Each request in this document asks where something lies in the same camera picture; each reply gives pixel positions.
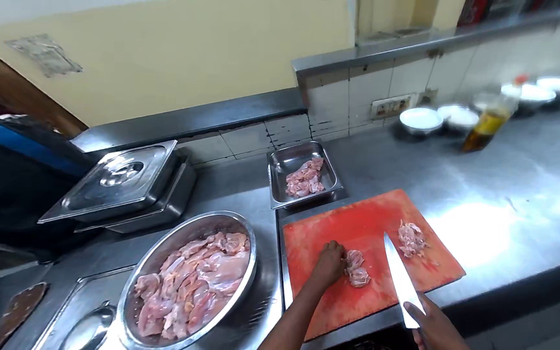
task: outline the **raw chicken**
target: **raw chicken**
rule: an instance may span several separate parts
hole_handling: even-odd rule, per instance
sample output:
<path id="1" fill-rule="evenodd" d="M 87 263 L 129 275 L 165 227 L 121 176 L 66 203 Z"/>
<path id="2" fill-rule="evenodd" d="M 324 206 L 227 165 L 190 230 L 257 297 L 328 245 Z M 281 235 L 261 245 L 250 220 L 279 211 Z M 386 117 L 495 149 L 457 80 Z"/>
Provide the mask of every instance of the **raw chicken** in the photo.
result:
<path id="1" fill-rule="evenodd" d="M 371 280 L 364 267 L 358 267 L 349 272 L 349 283 L 354 287 L 364 287 Z"/>
<path id="2" fill-rule="evenodd" d="M 166 315 L 161 336 L 167 339 L 185 338 L 187 336 L 187 320 L 189 313 L 185 312 L 184 302 L 174 304 L 172 311 Z"/>
<path id="3" fill-rule="evenodd" d="M 218 232 L 171 253 L 158 274 L 140 276 L 134 286 L 144 301 L 140 335 L 182 339 L 210 322 L 241 284 L 249 250 L 247 235 Z"/>
<path id="4" fill-rule="evenodd" d="M 371 280 L 365 268 L 360 267 L 364 262 L 362 252 L 347 251 L 345 274 L 349 276 L 349 283 L 354 287 L 364 287 Z"/>
<path id="5" fill-rule="evenodd" d="M 321 174 L 319 171 L 323 166 L 322 157 L 313 157 L 312 160 L 303 163 L 295 172 L 286 177 L 286 193 L 293 197 L 305 197 L 311 193 L 325 190 L 325 186 L 320 182 Z"/>
<path id="6" fill-rule="evenodd" d="M 239 251 L 245 251 L 245 241 L 247 236 L 242 233 L 226 234 L 226 252 L 234 255 Z"/>
<path id="7" fill-rule="evenodd" d="M 423 231 L 411 222 L 404 225 L 403 220 L 401 220 L 399 239 L 402 243 L 399 249 L 403 251 L 406 258 L 411 258 L 414 254 L 422 258 L 424 257 L 424 249 L 429 248 L 429 244 L 425 242 Z"/>
<path id="8" fill-rule="evenodd" d="M 144 300 L 144 306 L 139 312 L 137 329 L 141 336 L 159 334 L 163 330 L 163 318 L 170 313 L 174 303 L 160 297 L 156 291 L 150 298 Z"/>
<path id="9" fill-rule="evenodd" d="M 364 259 L 362 258 L 362 252 L 355 250 L 347 251 L 347 259 L 345 260 L 347 263 L 345 267 L 345 274 L 349 274 L 349 271 L 357 269 L 364 262 Z"/>
<path id="10" fill-rule="evenodd" d="M 145 276 L 140 276 L 137 279 L 137 283 L 133 286 L 135 290 L 135 297 L 141 297 L 146 300 L 150 298 L 159 289 L 161 280 L 158 274 L 147 274 Z"/>

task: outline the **knife blade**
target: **knife blade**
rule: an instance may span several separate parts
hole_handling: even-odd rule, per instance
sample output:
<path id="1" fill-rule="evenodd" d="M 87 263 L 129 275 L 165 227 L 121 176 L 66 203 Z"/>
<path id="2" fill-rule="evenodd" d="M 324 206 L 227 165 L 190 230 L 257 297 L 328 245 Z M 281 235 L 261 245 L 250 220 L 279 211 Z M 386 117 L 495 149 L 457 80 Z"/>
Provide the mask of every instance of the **knife blade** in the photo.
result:
<path id="1" fill-rule="evenodd" d="M 408 271 L 401 261 L 399 252 L 394 247 L 393 241 L 387 233 L 384 232 L 384 245 L 386 246 L 386 258 L 388 259 L 388 266 L 390 267 L 390 274 L 393 278 L 394 292 L 397 294 L 399 299 L 399 305 L 401 306 L 401 313 L 403 313 L 403 321 L 406 328 L 418 328 L 418 323 L 408 314 L 408 312 L 403 307 L 403 303 L 409 301 L 410 303 L 416 305 L 421 312 L 425 313 L 423 309 L 423 304 L 421 304 L 420 299 L 418 299 L 418 294 L 416 294 L 416 289 L 412 284 L 412 280 L 409 278 Z"/>

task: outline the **stainless steel bowl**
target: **stainless steel bowl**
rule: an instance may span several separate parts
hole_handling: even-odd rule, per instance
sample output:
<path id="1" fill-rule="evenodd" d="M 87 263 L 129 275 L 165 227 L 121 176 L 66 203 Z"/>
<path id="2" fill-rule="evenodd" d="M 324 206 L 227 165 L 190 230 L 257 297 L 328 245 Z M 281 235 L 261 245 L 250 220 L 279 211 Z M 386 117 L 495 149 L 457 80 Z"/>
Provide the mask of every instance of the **stainless steel bowl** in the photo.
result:
<path id="1" fill-rule="evenodd" d="M 217 232 L 242 232 L 250 238 L 250 261 L 239 288 L 230 298 L 228 304 L 217 314 L 211 322 L 207 323 L 189 337 L 178 340 L 161 338 L 159 335 L 143 337 L 137 331 L 136 319 L 142 308 L 142 300 L 133 296 L 133 286 L 137 277 L 159 271 L 163 262 L 173 251 L 181 248 L 186 243 L 203 239 Z M 228 314 L 233 306 L 245 298 L 250 289 L 256 272 L 256 237 L 250 223 L 241 215 L 229 211 L 213 211 L 195 216 L 181 225 L 178 225 L 144 255 L 135 266 L 133 273 L 125 284 L 116 310 L 116 319 L 113 327 L 121 343 L 129 350 L 180 350 L 195 343 L 198 339 L 209 333 Z"/>

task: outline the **steel tray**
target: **steel tray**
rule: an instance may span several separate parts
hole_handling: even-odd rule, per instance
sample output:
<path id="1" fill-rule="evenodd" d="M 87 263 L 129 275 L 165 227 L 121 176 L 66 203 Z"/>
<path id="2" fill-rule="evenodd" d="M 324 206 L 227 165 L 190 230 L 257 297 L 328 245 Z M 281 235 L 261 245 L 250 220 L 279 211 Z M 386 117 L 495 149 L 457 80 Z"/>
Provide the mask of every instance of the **steel tray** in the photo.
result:
<path id="1" fill-rule="evenodd" d="M 309 194 L 301 198 L 289 196 L 286 194 L 286 176 L 298 170 L 303 163 L 309 161 L 312 157 L 322 157 L 325 160 L 321 168 L 321 182 L 325 186 L 325 191 Z M 343 188 L 325 149 L 316 141 L 269 152 L 267 154 L 267 174 L 269 176 L 271 209 L 292 208 L 329 197 L 332 192 Z"/>

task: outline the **chicken piece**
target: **chicken piece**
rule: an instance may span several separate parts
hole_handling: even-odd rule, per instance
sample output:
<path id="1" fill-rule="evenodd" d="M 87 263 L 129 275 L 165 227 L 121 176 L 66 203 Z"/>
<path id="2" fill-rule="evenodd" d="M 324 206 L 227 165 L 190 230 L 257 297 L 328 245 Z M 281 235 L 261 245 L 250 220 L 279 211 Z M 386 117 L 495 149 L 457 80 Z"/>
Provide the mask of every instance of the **chicken piece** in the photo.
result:
<path id="1" fill-rule="evenodd" d="M 347 251 L 347 259 L 346 260 L 346 267 L 345 267 L 345 274 L 349 275 L 351 271 L 354 271 L 358 267 L 362 265 L 364 259 L 362 258 L 362 252 L 356 251 L 354 249 Z"/>
<path id="2" fill-rule="evenodd" d="M 168 266 L 168 268 L 166 268 L 163 272 L 161 272 L 161 276 L 166 276 L 167 274 L 171 274 L 173 271 L 175 271 L 179 266 L 181 266 L 183 264 L 183 262 L 185 261 L 185 257 L 179 257 L 178 259 L 176 259 L 172 265 Z"/>
<path id="3" fill-rule="evenodd" d="M 198 251 L 196 254 L 185 259 L 183 264 L 179 266 L 175 271 L 167 274 L 164 277 L 164 284 L 161 288 L 161 297 L 164 299 L 176 300 L 177 291 L 181 287 L 183 281 L 196 269 L 200 260 L 204 259 L 204 255 L 208 252 L 208 249 Z"/>
<path id="4" fill-rule="evenodd" d="M 323 159 L 323 157 L 313 157 L 312 161 L 310 161 L 310 164 L 308 164 L 308 168 L 320 171 L 324 161 L 325 159 Z"/>
<path id="5" fill-rule="evenodd" d="M 310 183 L 308 181 L 303 181 L 288 184 L 286 187 L 286 194 L 298 198 L 305 197 L 310 194 Z"/>
<path id="6" fill-rule="evenodd" d="M 232 283 L 245 275 L 250 256 L 245 251 L 236 255 L 226 255 L 217 261 L 217 269 L 209 272 L 199 272 L 199 279 L 208 283 L 209 288 L 225 287 L 224 283 Z"/>
<path id="7" fill-rule="evenodd" d="M 311 193 L 318 193 L 325 190 L 325 186 L 319 182 L 319 176 L 315 176 L 308 181 Z"/>
<path id="8" fill-rule="evenodd" d="M 211 322 L 211 320 L 215 316 L 217 316 L 217 314 L 219 314 L 220 311 L 222 311 L 224 306 L 226 306 L 226 304 L 228 304 L 229 300 L 230 300 L 230 298 L 220 297 L 219 295 L 216 294 L 214 296 L 213 300 L 211 301 L 211 305 L 209 306 L 208 311 L 202 317 L 202 326 Z"/>
<path id="9" fill-rule="evenodd" d="M 158 274 L 145 274 L 137 278 L 135 286 L 133 286 L 136 298 L 141 297 L 146 300 L 150 298 L 159 289 L 161 279 Z"/>
<path id="10" fill-rule="evenodd" d="M 180 251 L 175 251 L 174 253 L 170 254 L 166 261 L 163 263 L 163 265 L 161 265 L 160 269 L 159 269 L 159 274 L 160 275 L 164 275 L 167 268 L 170 267 L 178 258 L 181 257 L 181 252 Z"/>
<path id="11" fill-rule="evenodd" d="M 324 191 L 325 186 L 319 181 L 321 178 L 319 171 L 323 166 L 323 160 L 322 157 L 314 157 L 303 163 L 297 171 L 287 175 L 286 194 L 300 198 Z"/>
<path id="12" fill-rule="evenodd" d="M 226 234 L 226 253 L 234 255 L 239 251 L 245 251 L 245 242 L 247 240 L 248 236 L 240 232 L 235 234 Z"/>
<path id="13" fill-rule="evenodd" d="M 198 287 L 198 289 L 196 291 L 193 292 L 192 295 L 192 303 L 198 304 L 198 301 L 204 297 L 204 295 L 206 294 L 206 291 L 208 291 L 208 283 L 206 281 L 203 280 L 198 280 L 200 281 L 200 283 L 202 284 L 200 287 Z"/>
<path id="14" fill-rule="evenodd" d="M 192 312 L 189 314 L 189 321 L 187 322 L 187 331 L 189 334 L 196 333 L 204 326 L 204 316 L 213 305 L 214 298 L 215 293 L 207 291 L 205 295 L 198 300 L 198 303 L 195 304 Z"/>
<path id="15" fill-rule="evenodd" d="M 223 253 L 222 251 L 214 253 L 209 258 L 202 260 L 198 264 L 198 267 L 196 269 L 199 272 L 217 271 L 217 268 L 219 267 L 218 262 L 220 261 L 221 258 L 223 258 L 225 256 L 226 256 L 226 254 Z"/>
<path id="16" fill-rule="evenodd" d="M 222 297 L 230 297 L 235 294 L 243 278 L 234 281 L 215 283 L 213 291 L 217 292 Z"/>
<path id="17" fill-rule="evenodd" d="M 214 247 L 219 248 L 222 251 L 226 250 L 226 234 L 224 232 L 218 232 L 213 236 L 214 241 L 209 243 L 206 247 L 213 249 Z"/>
<path id="18" fill-rule="evenodd" d="M 208 242 L 205 240 L 193 240 L 187 244 L 185 244 L 185 246 L 181 249 L 179 249 L 179 252 L 181 253 L 182 256 L 185 257 L 185 259 L 189 258 L 190 256 L 192 256 L 193 254 L 196 254 L 198 251 L 200 251 L 200 249 L 202 249 Z"/>
<path id="19" fill-rule="evenodd" d="M 421 229 L 411 222 L 404 225 L 403 220 L 401 220 L 399 240 L 402 244 L 399 249 L 406 258 L 411 258 L 414 254 L 419 257 L 424 257 L 424 249 L 429 248 L 429 244 L 425 242 L 425 237 Z"/>
<path id="20" fill-rule="evenodd" d="M 167 339 L 185 338 L 187 334 L 187 320 L 189 313 L 185 312 L 184 302 L 175 303 L 172 311 L 166 315 L 161 336 Z"/>
<path id="21" fill-rule="evenodd" d="M 139 312 L 137 329 L 141 336 L 159 334 L 163 330 L 164 317 L 170 313 L 174 303 L 170 300 L 162 300 L 159 291 L 144 301 L 144 306 Z"/>
<path id="22" fill-rule="evenodd" d="M 354 287 L 364 287 L 370 280 L 367 270 L 363 267 L 349 271 L 349 283 Z"/>

